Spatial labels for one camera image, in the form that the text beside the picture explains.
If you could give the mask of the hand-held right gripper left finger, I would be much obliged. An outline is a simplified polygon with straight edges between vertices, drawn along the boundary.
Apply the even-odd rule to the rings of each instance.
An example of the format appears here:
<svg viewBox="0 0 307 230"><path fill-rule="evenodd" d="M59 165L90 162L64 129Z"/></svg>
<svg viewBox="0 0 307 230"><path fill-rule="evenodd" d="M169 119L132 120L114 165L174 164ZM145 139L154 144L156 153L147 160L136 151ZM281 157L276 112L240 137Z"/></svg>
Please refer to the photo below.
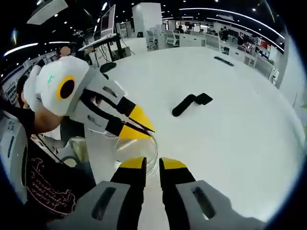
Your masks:
<svg viewBox="0 0 307 230"><path fill-rule="evenodd" d="M48 223L48 230L136 230L144 202L145 157L123 162L110 181L83 195L67 217Z"/></svg>

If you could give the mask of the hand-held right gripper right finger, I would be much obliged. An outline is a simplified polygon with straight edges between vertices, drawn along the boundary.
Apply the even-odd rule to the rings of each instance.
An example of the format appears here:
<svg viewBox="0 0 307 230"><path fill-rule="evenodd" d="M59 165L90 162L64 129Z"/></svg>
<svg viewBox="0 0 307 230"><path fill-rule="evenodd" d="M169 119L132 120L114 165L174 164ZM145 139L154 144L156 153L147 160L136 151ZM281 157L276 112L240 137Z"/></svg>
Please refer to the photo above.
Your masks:
<svg viewBox="0 0 307 230"><path fill-rule="evenodd" d="M261 230L264 222L233 210L231 201L204 180L197 181L187 166L160 158L162 200L172 230Z"/></svg>

